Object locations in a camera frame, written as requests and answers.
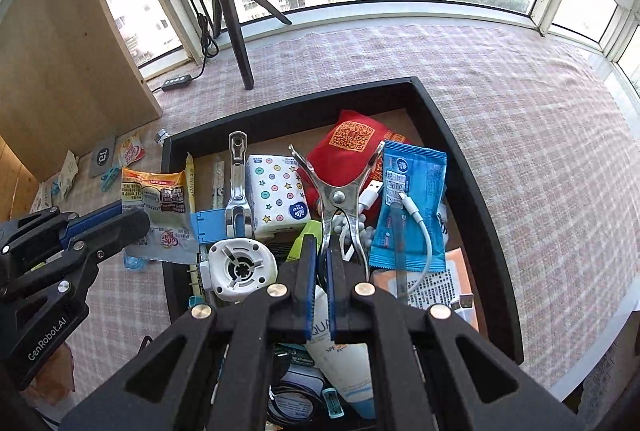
wooden board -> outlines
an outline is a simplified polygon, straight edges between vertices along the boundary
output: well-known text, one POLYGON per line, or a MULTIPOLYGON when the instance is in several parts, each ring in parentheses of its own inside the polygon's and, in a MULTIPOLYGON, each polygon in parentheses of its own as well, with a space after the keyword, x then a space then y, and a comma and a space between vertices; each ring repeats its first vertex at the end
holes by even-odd
POLYGON ((13 0, 0 23, 0 136, 43 181, 161 109, 105 0, 13 0))
POLYGON ((15 185, 21 166, 14 152, 4 144, 0 155, 0 221, 6 221, 11 217, 15 185))
POLYGON ((18 172, 18 182, 15 185, 14 204, 11 207, 12 220, 29 213, 39 185, 29 170, 21 165, 20 172, 18 172))

white tube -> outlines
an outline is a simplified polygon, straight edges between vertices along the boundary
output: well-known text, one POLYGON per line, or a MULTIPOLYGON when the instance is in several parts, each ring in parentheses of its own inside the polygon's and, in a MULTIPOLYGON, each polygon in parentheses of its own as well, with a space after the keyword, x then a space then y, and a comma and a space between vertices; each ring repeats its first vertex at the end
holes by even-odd
POLYGON ((361 417, 375 418, 367 345, 336 345, 331 340, 327 297, 319 286, 311 336, 305 346, 316 366, 361 417))

silver clothespin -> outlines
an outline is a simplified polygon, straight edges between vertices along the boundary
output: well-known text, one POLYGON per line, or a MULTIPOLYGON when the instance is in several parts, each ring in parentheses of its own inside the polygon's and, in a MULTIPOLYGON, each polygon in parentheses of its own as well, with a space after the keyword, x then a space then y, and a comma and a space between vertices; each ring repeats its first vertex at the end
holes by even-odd
POLYGON ((369 158, 367 165, 353 182, 345 186, 332 186, 318 178, 314 167, 308 162, 308 160, 298 153, 292 144, 289 145, 289 151, 296 159, 298 165, 309 176, 309 179, 313 182, 314 187, 318 191, 320 196, 320 207, 322 216, 322 245, 320 247, 320 254, 323 256, 329 248, 329 240, 331 238, 331 220, 335 216, 335 213, 343 212, 347 223, 349 224, 349 233, 351 235, 351 242, 353 248, 358 256, 360 263, 364 265, 365 276, 369 281, 369 263, 367 257, 364 254, 362 243, 360 242, 360 234, 358 231, 358 197, 360 191, 364 186, 364 182, 367 181, 367 177, 371 172, 372 167, 376 164, 378 158, 382 154, 382 150, 385 146, 385 142, 381 141, 378 147, 369 158))

small bottle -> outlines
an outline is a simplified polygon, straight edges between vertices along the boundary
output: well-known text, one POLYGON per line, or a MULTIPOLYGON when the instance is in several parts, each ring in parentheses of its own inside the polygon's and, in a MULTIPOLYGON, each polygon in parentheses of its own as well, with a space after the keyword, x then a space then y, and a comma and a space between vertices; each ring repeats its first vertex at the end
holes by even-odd
POLYGON ((165 129, 161 129, 154 135, 154 141, 156 142, 156 144, 162 147, 164 145, 164 139, 169 138, 170 136, 171 135, 169 135, 165 129))

blue package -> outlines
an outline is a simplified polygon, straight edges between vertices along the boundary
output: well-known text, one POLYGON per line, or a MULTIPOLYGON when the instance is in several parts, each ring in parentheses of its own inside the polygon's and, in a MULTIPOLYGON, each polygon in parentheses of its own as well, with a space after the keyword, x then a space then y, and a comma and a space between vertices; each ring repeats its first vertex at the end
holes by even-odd
MULTIPOLYGON (((386 141, 382 159, 382 208, 369 254, 369 265, 395 268, 390 205, 400 202, 399 193, 404 192, 417 205, 431 236, 433 258, 429 272, 444 271, 444 242, 438 220, 438 204, 444 191, 447 155, 433 149, 386 141)), ((406 269, 421 272, 426 260, 427 245, 420 227, 409 216, 406 220, 404 248, 406 269)))

